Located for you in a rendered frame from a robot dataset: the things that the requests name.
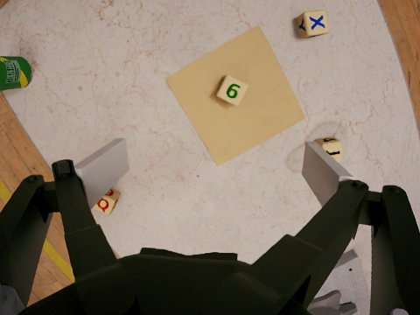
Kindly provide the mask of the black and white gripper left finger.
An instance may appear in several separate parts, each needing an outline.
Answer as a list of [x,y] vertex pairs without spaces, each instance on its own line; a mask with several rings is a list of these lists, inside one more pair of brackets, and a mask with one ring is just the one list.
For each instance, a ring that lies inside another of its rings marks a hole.
[[129,169],[126,138],[116,138],[75,166],[72,159],[52,163],[54,181],[23,179],[0,213],[0,315],[27,307],[58,212],[85,314],[141,315],[135,287],[90,210]]

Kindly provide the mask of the tan flat mat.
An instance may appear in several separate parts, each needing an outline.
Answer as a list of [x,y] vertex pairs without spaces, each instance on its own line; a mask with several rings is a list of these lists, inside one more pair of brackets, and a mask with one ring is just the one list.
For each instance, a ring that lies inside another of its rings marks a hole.
[[[248,84],[238,107],[217,97],[227,74]],[[218,166],[305,119],[260,25],[165,80]]]

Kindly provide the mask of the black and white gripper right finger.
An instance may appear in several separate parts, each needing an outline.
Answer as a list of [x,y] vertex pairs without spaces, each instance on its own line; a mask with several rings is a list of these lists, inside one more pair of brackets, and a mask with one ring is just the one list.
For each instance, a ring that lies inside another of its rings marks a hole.
[[322,208],[209,291],[198,315],[277,315],[291,297],[307,310],[359,224],[371,226],[369,315],[420,315],[420,232],[407,193],[369,191],[316,142],[305,142],[302,176]]

